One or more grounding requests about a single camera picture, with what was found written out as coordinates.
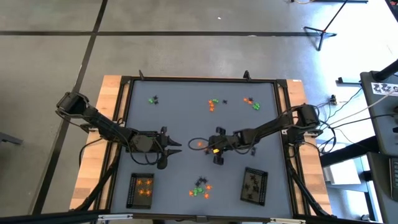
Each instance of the gray floor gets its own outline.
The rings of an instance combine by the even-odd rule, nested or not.
[[[90,31],[100,5],[0,0],[0,30]],[[109,1],[100,30],[301,32],[303,26],[324,28],[340,5],[117,0]],[[318,104],[331,94],[345,101],[356,91],[337,87],[337,77],[359,79],[360,72],[398,57],[398,24],[384,0],[347,4],[330,31],[338,36],[327,39],[321,52],[314,37],[98,37],[81,92],[95,105],[103,75],[137,75],[139,69],[145,75],[206,77],[241,77],[249,70],[253,78],[301,79],[309,102]],[[0,131],[24,139],[22,146],[0,144],[0,216],[29,213],[60,123],[55,104],[72,89],[87,43],[88,37],[0,36]],[[68,209],[85,140],[83,131],[70,127],[44,212]]]

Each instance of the black cable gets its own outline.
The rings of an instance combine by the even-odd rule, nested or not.
[[[294,144],[294,145],[292,146],[292,148],[293,148],[293,155],[290,155],[290,151],[289,151],[289,152],[288,152],[288,156],[287,156],[289,159],[295,158],[295,157],[298,155],[300,146],[299,146],[299,144]]]
[[[330,107],[330,100],[328,102],[328,107],[329,107],[329,115],[327,117],[327,119],[325,120],[325,122],[328,122],[328,120],[331,118],[331,107]]]
[[[82,157],[82,155],[83,155],[83,151],[85,150],[85,148],[86,148],[87,146],[91,145],[91,144],[94,144],[94,143],[96,143],[96,142],[102,140],[102,139],[103,139],[103,138],[99,138],[99,139],[97,139],[97,140],[94,140],[94,141],[92,141],[92,142],[89,142],[89,143],[85,144],[85,145],[80,149],[80,152],[79,152],[79,167],[80,167],[80,165],[81,165],[81,157]]]
[[[341,109],[343,109],[343,107],[345,106],[345,105],[347,105],[360,91],[362,90],[362,87],[351,97],[351,98],[349,98],[349,100],[345,103],[345,104],[343,104],[343,106],[341,106],[341,108],[338,108],[334,113],[333,113],[333,115],[329,115],[329,117],[328,117],[328,119],[326,120],[326,122],[328,122],[328,120],[329,120],[329,118],[332,118],[334,115],[336,115],[336,113],[337,112],[339,112]]]
[[[193,142],[193,141],[195,141],[195,140],[202,140],[202,141],[205,141],[205,142],[209,142],[209,140],[207,140],[207,139],[205,139],[205,138],[193,138],[193,139],[191,139],[191,140],[189,140],[189,142],[188,142],[188,148],[190,148],[190,149],[192,149],[192,150],[196,150],[196,151],[200,151],[200,150],[204,150],[204,149],[207,149],[207,148],[209,148],[209,147],[211,147],[211,146],[214,146],[214,145],[216,145],[216,144],[218,144],[218,143],[220,143],[221,141],[219,141],[219,142],[216,142],[216,143],[214,143],[214,144],[212,144],[212,145],[210,145],[210,146],[206,146],[206,147],[202,147],[202,148],[194,148],[194,147],[191,147],[191,143]]]
[[[72,124],[72,125],[75,125],[76,127],[79,127],[79,128],[80,128],[80,125],[79,125],[79,124],[75,124],[75,123],[71,122],[70,120],[67,120],[66,117],[62,116],[58,111],[55,111],[55,113],[56,113],[60,118],[62,118],[64,121],[66,121],[66,122],[68,122],[68,123],[70,123],[70,124]]]
[[[333,150],[333,148],[335,147],[336,143],[337,143],[336,132],[335,132],[335,130],[334,130],[332,127],[330,127],[330,125],[329,125],[328,123],[326,123],[326,122],[324,122],[324,121],[321,121],[321,120],[319,120],[319,121],[320,121],[322,124],[325,124],[325,125],[326,125],[326,128],[329,128],[329,129],[332,131],[332,133],[333,133],[333,137],[332,137],[332,138],[330,138],[329,140],[325,141],[324,143],[322,143],[322,144],[319,146],[319,148],[321,149],[321,146],[322,146],[322,145],[325,145],[325,146],[321,149],[321,153],[326,154],[326,153],[331,152],[331,151]],[[326,145],[328,145],[329,142],[330,142],[331,140],[333,140],[333,145],[332,145],[331,149],[329,149],[328,151],[325,151]]]
[[[331,127],[331,128],[332,129],[333,128],[339,128],[339,127],[347,125],[347,124],[352,124],[352,123],[356,123],[356,122],[359,122],[359,121],[364,121],[364,120],[367,120],[367,119],[380,118],[380,117],[383,117],[383,116],[395,116],[395,115],[398,115],[398,114],[397,113],[391,113],[391,114],[382,114],[382,115],[370,116],[368,118],[363,118],[363,119],[359,119],[359,120],[356,120],[356,121],[350,121],[350,122],[347,122],[347,123],[344,123],[344,124],[341,124],[341,125],[337,125],[337,126]]]
[[[365,147],[365,146],[363,146],[363,145],[361,145],[361,144],[358,144],[358,143],[356,143],[356,142],[353,142],[353,141],[349,140],[342,130],[340,130],[340,129],[338,129],[338,128],[335,128],[335,130],[339,130],[339,131],[343,134],[344,138],[346,138],[350,143],[355,144],[355,145],[358,145],[358,146],[361,146],[362,148],[371,151],[369,148],[367,148],[367,147]]]

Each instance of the wooden platform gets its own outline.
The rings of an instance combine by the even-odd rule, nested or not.
[[[114,109],[116,106],[116,98],[118,97],[119,86],[121,76],[120,75],[106,75],[104,76],[101,90],[99,92],[98,101],[96,104],[97,109],[100,113],[108,117],[113,118]],[[304,93],[304,87],[301,80],[287,80],[289,99],[291,106],[301,105],[307,103],[307,99]],[[121,118],[125,108],[125,102],[127,97],[128,85],[125,85],[123,90],[122,103],[120,105],[118,118]],[[282,110],[285,110],[285,103],[283,98],[282,89],[280,89],[280,102]],[[94,141],[100,138],[98,133],[90,133],[87,142]],[[306,142],[315,144],[315,140],[309,137],[305,138]],[[112,146],[112,155],[116,145]],[[106,149],[106,141],[102,140],[96,142],[85,149],[83,159],[81,162],[78,178],[76,180],[75,191],[73,193],[70,208],[79,206],[84,199],[90,194],[95,185],[98,183],[101,167],[104,160]],[[300,147],[300,155],[304,173],[305,184],[315,200],[322,206],[322,208],[331,214],[331,207],[326,191],[325,181],[323,179],[323,171],[319,160],[317,149],[310,145],[303,145]],[[302,205],[302,196],[299,188],[295,185],[296,198],[298,203],[298,212],[304,214]],[[105,207],[106,197],[108,196],[108,185],[105,186],[101,197],[100,208]]]

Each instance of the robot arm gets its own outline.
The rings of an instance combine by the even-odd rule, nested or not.
[[[297,112],[297,122],[293,124],[293,112]],[[265,123],[257,128],[247,128],[240,131],[234,131],[233,135],[225,135],[226,131],[218,127],[216,132],[217,136],[209,138],[209,148],[214,153],[213,162],[218,165],[223,165],[224,159],[222,154],[228,150],[250,150],[253,145],[257,144],[262,138],[276,133],[278,131],[286,130],[289,145],[294,145],[300,140],[304,140],[304,133],[306,131],[314,130],[320,124],[315,107],[312,105],[294,106],[288,111],[282,113],[276,119]],[[305,184],[300,180],[297,175],[293,164],[289,157],[285,158],[287,164],[287,172],[294,179],[299,187],[303,197],[307,199],[314,212],[319,216],[336,218],[334,215],[329,215],[317,203],[310,191],[306,188]]]
[[[120,127],[88,103],[88,98],[80,93],[67,92],[57,103],[55,111],[62,118],[81,118],[88,122],[80,127],[87,133],[89,128],[98,128],[99,135],[110,142],[120,143],[126,146],[130,152],[153,152],[160,154],[160,159],[156,162],[158,169],[167,166],[167,157],[181,150],[165,149],[167,146],[181,146],[181,144],[166,136],[166,127],[157,131],[138,131],[132,128]]]
[[[293,112],[297,112],[298,121],[296,124],[292,123]],[[314,106],[301,105],[291,108],[276,119],[257,128],[246,128],[234,131],[230,136],[225,135],[225,129],[218,127],[216,132],[219,133],[219,135],[209,138],[209,146],[211,146],[215,154],[213,162],[218,165],[223,165],[224,159],[222,158],[222,154],[225,151],[250,150],[250,148],[257,144],[262,138],[285,129],[289,144],[294,144],[297,139],[303,138],[303,134],[306,131],[315,129],[319,124],[318,115]]]

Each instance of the black table frame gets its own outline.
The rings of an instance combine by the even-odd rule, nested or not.
[[[144,77],[141,71],[139,72],[140,76],[139,77],[130,77],[130,76],[123,76],[121,78],[120,82],[120,87],[119,87],[119,92],[118,92],[118,97],[116,100],[116,106],[115,106],[115,111],[113,115],[113,121],[118,120],[118,114],[120,110],[120,105],[121,105],[121,100],[123,97],[123,90],[125,85],[128,86],[128,91],[127,91],[127,97],[126,97],[126,106],[124,109],[123,117],[122,120],[123,122],[127,121],[127,116],[129,112],[129,107],[131,103],[131,96],[132,96],[132,89],[134,86],[135,81],[146,81],[146,82],[159,82],[159,81],[165,81],[165,82],[230,82],[230,83],[270,83],[273,85],[274,88],[274,96],[275,96],[275,104],[277,107],[277,113],[281,114],[282,113],[282,107],[280,103],[280,95],[279,95],[279,87],[282,87],[282,91],[284,94],[284,103],[286,105],[286,108],[290,108],[290,98],[289,98],[289,92],[287,89],[287,82],[286,80],[268,80],[268,79],[252,79],[249,76],[249,72],[246,71],[244,73],[243,78],[205,78],[205,77],[197,77],[197,78],[190,78],[190,77]],[[283,151],[284,151],[284,157],[289,157],[289,145],[287,144],[287,136],[283,135],[282,133],[281,139],[282,139],[282,145],[283,145]],[[101,168],[101,175],[100,178],[104,175],[104,173],[107,170],[107,167],[109,166],[109,158],[111,157],[111,148],[112,148],[112,143],[107,143],[106,145],[106,150],[105,150],[105,157],[104,157],[104,162]],[[116,154],[121,153],[121,145],[117,146],[116,149]],[[301,158],[300,158],[300,152],[297,153],[297,157],[295,158],[295,163],[297,166],[297,174],[300,177],[300,180],[304,182],[304,176],[303,176],[303,169],[302,169],[302,163],[301,163]],[[117,176],[118,170],[115,170],[115,173],[111,177],[111,181],[109,183],[109,191],[108,191],[108,196],[106,198],[105,202],[105,209],[110,210],[111,204],[112,204],[112,199],[113,199],[113,191],[114,191],[114,185],[116,181],[116,176]],[[295,188],[294,188],[294,180],[291,178],[288,173],[286,173],[287,176],[287,183],[288,183],[288,188],[289,188],[289,196],[290,196],[290,206],[292,209],[292,215],[298,215],[299,210],[298,210],[298,205],[297,205],[297,199],[296,199],[296,194],[295,194]],[[97,197],[97,199],[94,202],[94,210],[97,210],[100,208],[100,199],[101,199],[102,193],[100,193]],[[306,201],[305,198],[303,198],[303,207],[304,207],[304,214],[310,215],[310,206],[308,202]],[[177,217],[177,219],[182,219],[183,215],[173,215]]]

